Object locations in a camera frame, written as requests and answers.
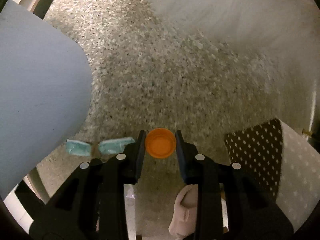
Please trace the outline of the orange bottle cap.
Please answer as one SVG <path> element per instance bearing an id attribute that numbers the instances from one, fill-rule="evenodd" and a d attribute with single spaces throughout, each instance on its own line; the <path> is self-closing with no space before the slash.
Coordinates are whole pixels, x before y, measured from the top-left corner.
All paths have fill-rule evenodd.
<path id="1" fill-rule="evenodd" d="M 176 138 L 168 129 L 153 129 L 146 136 L 145 149 L 156 159 L 168 158 L 176 150 Z"/>

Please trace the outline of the light blue trash bin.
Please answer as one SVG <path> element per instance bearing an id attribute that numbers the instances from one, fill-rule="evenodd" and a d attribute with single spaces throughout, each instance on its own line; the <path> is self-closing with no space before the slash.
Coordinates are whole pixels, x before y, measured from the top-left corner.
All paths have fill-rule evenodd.
<path id="1" fill-rule="evenodd" d="M 83 124 L 92 76 L 82 48 L 14 1 L 1 11 L 1 197 Z"/>

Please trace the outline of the pink slipper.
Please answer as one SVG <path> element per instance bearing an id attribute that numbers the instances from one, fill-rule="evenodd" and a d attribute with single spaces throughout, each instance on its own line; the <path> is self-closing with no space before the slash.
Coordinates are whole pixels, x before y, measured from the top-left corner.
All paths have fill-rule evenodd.
<path id="1" fill-rule="evenodd" d="M 177 194 L 169 233 L 175 239 L 185 239 L 195 232 L 197 218 L 198 185 L 186 185 Z"/>

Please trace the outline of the teal sachet packet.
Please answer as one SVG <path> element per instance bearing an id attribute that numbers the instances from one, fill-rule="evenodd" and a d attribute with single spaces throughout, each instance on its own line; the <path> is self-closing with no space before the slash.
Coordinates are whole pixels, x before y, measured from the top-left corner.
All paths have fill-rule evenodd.
<path id="1" fill-rule="evenodd" d="M 68 139 L 66 141 L 66 152 L 70 155 L 90 157 L 97 148 L 102 155 L 120 154 L 123 153 L 126 145 L 134 142 L 135 140 L 132 137 L 104 140 L 97 144 Z"/>

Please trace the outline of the pink checkered tablecloth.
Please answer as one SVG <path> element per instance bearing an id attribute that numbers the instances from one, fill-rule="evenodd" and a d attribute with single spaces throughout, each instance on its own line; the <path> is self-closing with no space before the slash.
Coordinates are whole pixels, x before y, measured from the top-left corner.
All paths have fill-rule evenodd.
<path id="1" fill-rule="evenodd" d="M 294 231 L 319 202 L 319 153 L 279 119 L 223 136 L 231 162 L 247 169 Z"/>

